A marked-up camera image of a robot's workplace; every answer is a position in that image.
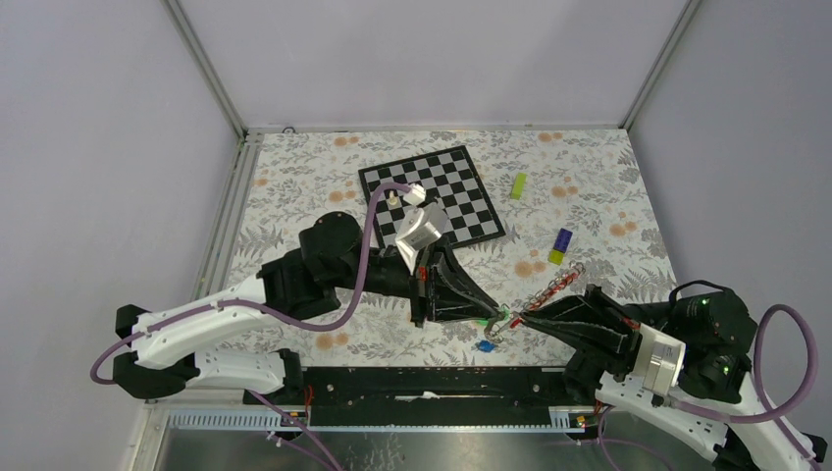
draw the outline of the patterned table surface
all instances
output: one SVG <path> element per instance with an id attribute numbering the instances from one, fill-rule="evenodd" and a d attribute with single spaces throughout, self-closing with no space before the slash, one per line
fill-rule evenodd
<path id="1" fill-rule="evenodd" d="M 266 134 L 245 203 L 227 285 L 299 246 L 297 235 L 330 211 L 363 221 L 358 170 L 382 162 L 465 145 L 507 235 L 455 250 L 459 262 L 494 300 L 513 308 L 545 287 L 561 267 L 546 261 L 557 232 L 574 233 L 564 264 L 587 272 L 587 283 L 620 302 L 660 300 L 675 286 L 661 234 L 625 131 L 407 131 Z M 508 197 L 526 173 L 520 200 Z M 348 303 L 350 291 L 338 293 Z M 312 322 L 332 322 L 340 311 Z M 409 322 L 409 302 L 365 293 L 353 318 L 331 333 L 282 325 L 252 331 L 224 346 L 290 348 L 306 366 L 564 365 L 572 349 L 525 328 L 496 350 L 475 347 L 475 322 Z"/>

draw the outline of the black and white chessboard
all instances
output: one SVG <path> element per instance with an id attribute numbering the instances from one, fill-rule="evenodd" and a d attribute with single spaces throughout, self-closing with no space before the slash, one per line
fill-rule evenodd
<path id="1" fill-rule="evenodd" d="M 439 152 L 419 155 L 358 171 L 367 201 L 381 183 L 418 183 L 428 193 L 427 202 L 436 201 L 447 213 L 444 233 L 452 247 L 505 236 L 492 202 L 471 156 L 464 145 Z M 376 213 L 376 240 L 379 246 L 393 245 L 395 232 L 409 206 L 399 197 L 399 204 L 390 207 L 386 199 Z"/>

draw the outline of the chain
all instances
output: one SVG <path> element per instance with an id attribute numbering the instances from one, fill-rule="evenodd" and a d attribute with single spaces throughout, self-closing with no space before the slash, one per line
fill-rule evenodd
<path id="1" fill-rule="evenodd" d="M 557 278 L 549 282 L 546 288 L 541 289 L 534 295 L 529 297 L 525 304 L 523 304 L 523 312 L 534 311 L 543 306 L 551 299 L 558 291 L 563 290 L 575 281 L 578 277 L 583 275 L 585 271 L 584 264 L 581 262 L 572 262 L 564 273 L 561 273 Z"/>
<path id="2" fill-rule="evenodd" d="M 508 327 L 512 329 L 517 327 L 517 324 L 522 322 L 520 318 L 520 314 L 522 312 L 529 312 L 540 309 L 540 307 L 543 306 L 548 300 L 550 300 L 552 296 L 571 285 L 572 282 L 574 282 L 578 277 L 583 275 L 585 271 L 586 269 L 583 263 L 572 262 L 569 265 L 569 268 L 560 275 L 558 275 L 557 278 L 549 282 L 546 288 L 541 289 L 540 291 L 536 292 L 533 296 L 529 297 L 526 303 L 523 304 L 523 309 L 520 312 L 515 312 L 508 320 L 508 322 L 503 324 L 499 329 L 497 329 L 496 332 L 493 332 L 496 319 L 489 321 L 485 330 L 486 339 L 494 343 L 500 343 L 502 341 L 502 338 L 499 336 L 500 333 Z"/>

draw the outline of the red wire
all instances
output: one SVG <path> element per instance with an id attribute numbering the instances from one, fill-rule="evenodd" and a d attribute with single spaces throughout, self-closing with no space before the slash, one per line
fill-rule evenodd
<path id="1" fill-rule="evenodd" d="M 309 406 L 313 398 L 315 398 L 315 390 L 312 389 L 312 385 L 309 385 L 303 390 L 303 411 L 306 413 L 306 423 L 309 423 Z"/>

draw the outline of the cable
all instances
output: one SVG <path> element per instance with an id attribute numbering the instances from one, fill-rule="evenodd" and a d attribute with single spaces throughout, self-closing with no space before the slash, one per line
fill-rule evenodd
<path id="1" fill-rule="evenodd" d="M 268 400 L 266 397 L 263 397 L 263 395 L 262 395 L 262 394 L 260 394 L 259 392 L 255 392 L 255 391 L 252 391 L 252 390 L 248 390 L 248 392 L 249 392 L 251 395 L 253 395 L 253 396 L 254 396 L 257 400 L 259 400 L 260 402 L 263 402 L 263 405 L 265 405 L 266 407 L 269 407 L 270 409 L 272 409 L 272 410 L 274 410 L 275 412 L 277 412 L 277 413 L 278 413 L 281 417 L 283 417 L 284 419 L 286 419 L 286 420 L 287 420 L 290 424 L 292 424 L 292 425 L 296 426 L 296 427 L 297 427 L 297 428 L 299 428 L 299 429 L 300 429 L 300 430 L 301 430 L 304 434 L 306 434 L 307 436 L 309 436 L 309 438 L 312 440 L 312 442 L 314 442 L 314 443 L 315 443 L 315 445 L 317 445 L 317 446 L 318 446 L 318 448 L 320 448 L 320 449 L 321 449 L 321 451 L 322 451 L 324 454 L 326 454 L 326 455 L 327 455 L 327 457 L 330 459 L 330 462 L 332 462 L 332 463 L 333 463 L 333 466 L 335 466 L 335 468 L 337 469 L 337 471 L 343 471 L 343 468 L 340 466 L 340 464 L 338 464 L 338 461 L 337 461 L 337 460 L 336 460 L 336 458 L 333 456 L 333 454 L 330 452 L 330 450 L 329 450 L 326 446 L 324 446 L 323 442 L 321 442 L 321 439 L 319 439 L 319 438 L 318 438 L 318 436 L 316 436 L 315 434 L 313 434 L 313 433 L 312 433 L 312 432 L 311 432 L 311 431 L 310 431 L 310 430 L 309 430 L 309 429 L 308 429 L 305 425 L 303 425 L 303 424 L 302 424 L 299 420 L 295 420 L 295 419 L 294 419 L 294 417 L 292 417 L 292 416 L 290 416 L 290 415 L 286 414 L 286 413 L 285 413 L 282 409 L 280 409 L 277 405 L 275 405 L 275 404 L 273 404 L 273 403 L 269 402 L 269 400 Z"/>
<path id="2" fill-rule="evenodd" d="M 817 377 L 817 342 L 814 339 L 814 334 L 806 322 L 806 319 L 804 319 L 798 311 L 784 304 L 775 304 L 769 307 L 768 310 L 765 311 L 765 314 L 762 315 L 762 319 L 759 321 L 759 327 L 757 328 L 756 339 L 754 342 L 754 381 L 759 382 L 759 384 L 755 384 L 754 389 L 757 390 L 757 395 L 760 397 L 760 400 L 763 400 L 765 398 L 765 391 L 762 387 L 762 378 L 759 375 L 759 363 L 762 359 L 762 340 L 765 335 L 765 329 L 771 321 L 771 317 L 778 311 L 783 311 L 786 314 L 789 314 L 789 316 L 795 320 L 801 330 L 801 334 L 804 336 L 804 340 L 806 341 L 806 373 L 804 374 L 804 379 L 798 387 L 798 390 L 795 391 L 791 397 L 789 397 L 789 400 L 773 409 L 766 407 L 765 412 L 755 415 L 723 414 L 715 410 L 693 405 L 675 397 L 670 397 L 670 406 L 679 410 L 684 410 L 690 414 L 699 415 L 700 417 L 724 422 L 726 424 L 758 424 L 760 422 L 767 422 L 769 420 L 780 418 L 800 405 L 800 403 L 803 402 L 808 395 L 811 387 L 814 385 L 814 380 Z"/>
<path id="3" fill-rule="evenodd" d="M 272 435 L 269 435 L 267 440 L 273 440 L 273 441 L 277 442 L 278 446 L 286 445 L 286 446 L 288 446 L 292 449 L 296 449 L 296 450 L 300 451 L 301 453 L 305 454 L 306 456 L 309 456 L 310 458 L 314 459 L 315 461 L 318 461 L 319 463 L 321 463 L 322 466 L 324 466 L 328 470 L 337 471 L 336 468 L 334 468 L 332 464 L 324 461 L 323 458 L 321 458 L 317 454 L 313 453 L 312 451 L 309 451 L 308 449 L 304 448 L 301 445 L 293 444 L 292 442 L 290 442 L 288 440 L 282 440 L 282 439 L 279 439 L 279 438 L 274 437 Z"/>
<path id="4" fill-rule="evenodd" d="M 670 471 L 674 471 L 673 465 L 670 464 L 670 461 L 667 458 L 665 458 L 664 456 L 662 456 L 658 451 L 650 448 L 649 446 L 642 445 L 642 444 L 639 444 L 639 443 L 636 443 L 636 442 L 630 442 L 629 440 L 606 439 L 606 438 L 604 438 L 603 433 L 605 432 L 605 429 L 606 429 L 605 428 L 606 414 L 608 414 L 609 411 L 612 410 L 612 409 L 613 409 L 613 407 L 610 405 L 600 415 L 600 419 L 598 420 L 598 438 L 597 439 L 595 439 L 595 440 L 580 440 L 574 445 L 600 445 L 600 449 L 601 449 L 601 451 L 603 451 L 604 457 L 606 457 L 606 460 L 609 461 L 609 465 L 612 466 L 612 468 L 615 471 L 621 471 L 621 468 L 619 468 L 618 465 L 615 464 L 615 461 L 612 460 L 612 456 L 609 454 L 609 451 L 607 451 L 607 449 L 606 449 L 607 444 L 634 446 L 634 447 L 636 447 L 636 448 L 638 448 L 642 451 L 646 451 L 647 453 L 651 454 L 652 456 L 657 458 L 659 461 L 661 461 L 664 464 L 664 466 L 667 467 L 667 469 L 669 469 Z M 572 444 L 573 444 L 572 442 L 555 442 L 555 443 L 550 444 L 550 445 L 567 446 L 567 445 L 572 445 Z"/>
<path id="5" fill-rule="evenodd" d="M 759 401 L 762 403 L 762 407 L 766 411 L 772 411 L 774 408 L 771 405 L 771 401 L 768 400 L 768 395 L 765 393 L 765 389 L 762 386 L 762 341 L 763 336 L 765 335 L 765 329 L 768 327 L 768 323 L 771 322 L 771 319 L 774 317 L 774 314 L 777 311 L 783 311 L 792 316 L 793 319 L 798 323 L 798 326 L 803 323 L 805 324 L 806 331 L 808 332 L 809 337 L 814 340 L 813 333 L 811 329 L 808 327 L 808 323 L 800 315 L 794 308 L 784 305 L 784 304 L 775 304 L 768 308 L 765 313 L 762 315 L 762 319 L 759 321 L 759 328 L 757 329 L 756 333 L 756 340 L 754 342 L 754 390 L 756 391 L 756 395 L 759 396 Z M 798 438 L 795 437 L 795 434 L 786 427 L 786 424 L 783 422 L 782 417 L 778 417 L 774 419 L 774 423 L 777 424 L 777 428 L 780 429 L 780 432 L 783 432 L 783 435 L 786 436 L 786 439 L 789 441 L 790 444 L 794 448 L 796 448 L 803 458 L 808 461 L 809 466 L 811 466 L 814 470 L 820 470 L 820 465 L 814 460 L 811 455 L 811 452 L 807 450 L 803 444 L 798 441 Z"/>
<path id="6" fill-rule="evenodd" d="M 309 420 L 309 405 L 312 404 L 312 399 L 314 398 L 315 390 L 312 389 L 312 385 L 303 389 L 303 412 L 306 413 L 307 420 Z"/>
<path id="7" fill-rule="evenodd" d="M 376 206 L 379 204 L 379 200 L 384 196 L 385 191 L 389 189 L 397 189 L 407 193 L 410 191 L 410 186 L 395 182 L 382 183 L 376 188 L 375 191 L 373 191 L 373 196 L 370 198 L 370 202 L 367 205 L 367 218 L 364 222 L 364 236 L 361 240 L 361 253 L 358 257 L 358 272 L 355 278 L 355 287 L 352 290 L 352 299 L 349 301 L 349 306 L 347 306 L 346 310 L 343 311 L 343 315 L 336 321 L 330 324 L 309 324 L 308 322 L 298 321 L 297 319 L 289 317 L 269 306 L 264 306 L 263 304 L 245 299 L 228 299 L 218 302 L 217 305 L 219 307 L 250 307 L 252 309 L 257 309 L 264 314 L 276 317 L 286 324 L 312 332 L 334 331 L 335 329 L 338 329 L 346 324 L 346 322 L 352 317 L 355 309 L 358 307 L 358 303 L 361 302 L 361 294 L 364 291 L 364 282 L 367 280 L 367 265 L 370 259 L 370 237 L 373 235 L 373 220 L 376 218 Z"/>
<path id="8" fill-rule="evenodd" d="M 343 311 L 343 315 L 338 318 L 335 322 L 331 324 L 325 325 L 317 325 L 317 324 L 308 324 L 306 322 L 301 322 L 296 319 L 293 319 L 286 314 L 272 309 L 268 306 L 264 306 L 262 304 L 247 301 L 244 299 L 234 299 L 229 301 L 221 301 L 217 303 L 218 307 L 226 307 L 226 306 L 242 306 L 242 307 L 250 307 L 252 309 L 257 309 L 260 312 L 265 314 L 269 314 L 277 319 L 290 324 L 292 326 L 298 327 L 300 329 L 305 329 L 308 331 L 314 332 L 327 332 L 333 331 L 344 324 L 352 317 L 352 314 L 355 312 L 355 309 L 358 307 L 358 303 L 361 301 L 361 294 L 364 290 L 364 282 L 367 279 L 367 265 L 370 259 L 370 237 L 373 233 L 373 221 L 376 219 L 376 206 L 379 204 L 379 200 L 385 194 L 385 191 L 389 189 L 397 189 L 403 193 L 410 192 L 410 186 L 403 184 L 403 183 L 382 183 L 380 184 L 375 191 L 373 191 L 373 195 L 370 197 L 370 202 L 367 205 L 367 217 L 364 220 L 364 235 L 361 239 L 361 252 L 358 257 L 358 274 L 355 280 L 355 288 L 352 292 L 352 299 L 349 301 L 349 306 L 347 306 L 346 310 Z M 175 316 L 171 316 L 164 321 L 159 321 L 156 324 L 153 324 L 147 328 L 147 332 L 153 333 L 160 329 L 163 329 L 175 322 L 181 321 L 182 319 L 186 319 L 188 317 L 194 316 L 196 314 L 200 314 L 206 311 L 213 310 L 214 307 L 210 304 L 205 304 L 204 306 L 194 307 L 193 309 L 189 309 L 184 311 L 180 314 Z M 130 334 L 129 336 L 113 343 L 109 348 L 104 350 L 98 358 L 92 363 L 92 367 L 89 370 L 89 379 L 92 380 L 94 383 L 99 385 L 115 385 L 116 382 L 113 380 L 108 380 L 106 378 L 102 378 L 98 374 L 98 370 L 101 368 L 101 365 L 104 364 L 104 361 L 110 357 L 113 353 L 119 350 L 119 348 L 128 345 L 130 342 L 134 340 L 138 340 L 144 337 L 144 332 L 136 332 Z"/>

